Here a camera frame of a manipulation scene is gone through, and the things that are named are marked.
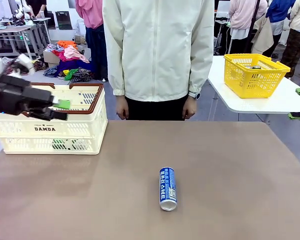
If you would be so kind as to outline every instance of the yellow basket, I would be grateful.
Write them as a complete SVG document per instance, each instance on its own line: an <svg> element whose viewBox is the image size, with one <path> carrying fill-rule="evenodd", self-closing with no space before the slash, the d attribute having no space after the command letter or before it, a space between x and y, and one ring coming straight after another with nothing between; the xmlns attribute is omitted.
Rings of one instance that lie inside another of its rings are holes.
<svg viewBox="0 0 300 240"><path fill-rule="evenodd" d="M226 54L224 82L242 99L269 98L290 68L261 54ZM260 66L262 69L249 69Z"/></svg>

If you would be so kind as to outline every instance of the smartwatch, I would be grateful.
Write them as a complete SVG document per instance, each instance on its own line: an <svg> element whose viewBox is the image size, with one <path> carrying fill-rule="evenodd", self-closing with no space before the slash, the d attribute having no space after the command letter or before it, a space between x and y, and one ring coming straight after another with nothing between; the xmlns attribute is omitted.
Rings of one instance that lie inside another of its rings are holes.
<svg viewBox="0 0 300 240"><path fill-rule="evenodd" d="M193 97L195 100L198 100L201 96L200 92L197 92L197 93L194 93L194 92L191 92L189 91L189 94L188 94L190 97Z"/></svg>

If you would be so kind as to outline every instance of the plastic basket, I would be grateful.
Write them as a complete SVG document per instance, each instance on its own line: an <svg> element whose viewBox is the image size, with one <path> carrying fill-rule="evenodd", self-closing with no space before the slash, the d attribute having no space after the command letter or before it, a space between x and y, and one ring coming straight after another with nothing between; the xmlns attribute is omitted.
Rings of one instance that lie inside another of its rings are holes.
<svg viewBox="0 0 300 240"><path fill-rule="evenodd" d="M290 68L261 54L226 54L224 82L240 98L269 98ZM247 66L260 66L249 69Z"/></svg>
<svg viewBox="0 0 300 240"><path fill-rule="evenodd" d="M105 91L99 83L32 83L34 88L51 91L59 99L70 100L68 120L43 121L27 114L0 113L0 141L6 154L99 153L106 131Z"/></svg>

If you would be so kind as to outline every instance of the camouflage pants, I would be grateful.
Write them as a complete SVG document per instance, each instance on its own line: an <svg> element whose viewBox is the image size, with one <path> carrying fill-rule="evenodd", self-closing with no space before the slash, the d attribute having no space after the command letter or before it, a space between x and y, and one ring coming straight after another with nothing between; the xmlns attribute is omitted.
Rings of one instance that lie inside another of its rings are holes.
<svg viewBox="0 0 300 240"><path fill-rule="evenodd" d="M281 63L291 68L285 77L291 78L295 74L295 69L300 58L300 32L290 29L286 48L282 55Z"/></svg>

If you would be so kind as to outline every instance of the cardboard box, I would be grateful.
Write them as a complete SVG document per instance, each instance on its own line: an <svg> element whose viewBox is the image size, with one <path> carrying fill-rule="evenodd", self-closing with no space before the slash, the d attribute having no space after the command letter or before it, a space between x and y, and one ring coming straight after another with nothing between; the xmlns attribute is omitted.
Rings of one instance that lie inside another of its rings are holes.
<svg viewBox="0 0 300 240"><path fill-rule="evenodd" d="M86 43L86 38L84 36L80 36L80 35L75 35L74 36L74 42L76 44L87 44Z"/></svg>
<svg viewBox="0 0 300 240"><path fill-rule="evenodd" d="M43 59L48 63L49 68L59 65L60 58L50 51L43 51Z"/></svg>

